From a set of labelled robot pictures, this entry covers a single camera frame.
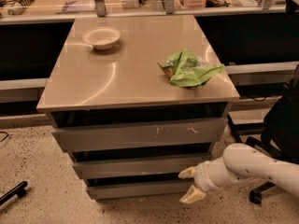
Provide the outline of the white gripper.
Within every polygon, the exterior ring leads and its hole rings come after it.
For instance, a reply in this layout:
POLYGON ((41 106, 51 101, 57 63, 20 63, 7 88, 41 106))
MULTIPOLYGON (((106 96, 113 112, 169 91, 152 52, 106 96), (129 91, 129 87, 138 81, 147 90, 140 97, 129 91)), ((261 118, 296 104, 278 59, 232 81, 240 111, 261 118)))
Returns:
POLYGON ((194 178, 195 185, 191 185, 188 191, 179 199, 181 203, 195 203, 205 199, 206 192, 216 192, 220 188, 214 183, 209 175, 210 161, 199 163, 181 171, 178 174, 180 179, 194 178))

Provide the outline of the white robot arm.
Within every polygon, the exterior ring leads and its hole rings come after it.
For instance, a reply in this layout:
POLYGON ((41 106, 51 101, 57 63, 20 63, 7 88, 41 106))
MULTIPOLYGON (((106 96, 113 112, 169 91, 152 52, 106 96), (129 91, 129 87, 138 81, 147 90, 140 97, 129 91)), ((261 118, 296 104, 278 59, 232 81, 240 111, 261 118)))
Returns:
POLYGON ((194 183, 181 203, 203 200, 210 192, 222 187, 244 183, 259 178, 299 196, 299 165, 279 161, 257 149, 241 143, 233 143, 224 149, 221 157, 188 167, 178 174, 180 179, 192 178, 194 183))

